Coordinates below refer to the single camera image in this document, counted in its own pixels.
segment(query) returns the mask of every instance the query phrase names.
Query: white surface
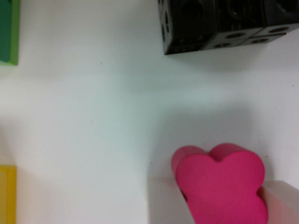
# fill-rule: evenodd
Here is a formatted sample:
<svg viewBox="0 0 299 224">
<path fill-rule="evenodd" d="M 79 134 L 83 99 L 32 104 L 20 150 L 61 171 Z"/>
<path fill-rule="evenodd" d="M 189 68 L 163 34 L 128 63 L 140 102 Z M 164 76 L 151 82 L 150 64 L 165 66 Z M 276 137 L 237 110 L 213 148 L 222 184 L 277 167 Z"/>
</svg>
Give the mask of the white surface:
<svg viewBox="0 0 299 224">
<path fill-rule="evenodd" d="M 18 223 L 149 223 L 148 175 L 185 145 L 239 144 L 299 188 L 298 55 L 294 31 L 165 57 L 154 0 L 23 0 L 20 65 L 0 67 Z"/>
</svg>

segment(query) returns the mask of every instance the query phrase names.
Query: pink heart-shaped object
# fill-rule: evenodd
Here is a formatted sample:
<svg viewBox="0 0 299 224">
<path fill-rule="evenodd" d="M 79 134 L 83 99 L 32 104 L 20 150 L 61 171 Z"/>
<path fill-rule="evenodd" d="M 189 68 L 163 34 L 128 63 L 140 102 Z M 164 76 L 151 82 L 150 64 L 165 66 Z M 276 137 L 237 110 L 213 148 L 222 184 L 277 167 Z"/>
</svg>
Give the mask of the pink heart-shaped object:
<svg viewBox="0 0 299 224">
<path fill-rule="evenodd" d="M 257 195 L 263 184 L 263 162 L 233 144 L 182 147 L 172 169 L 196 224 L 266 224 L 267 208 Z"/>
</svg>

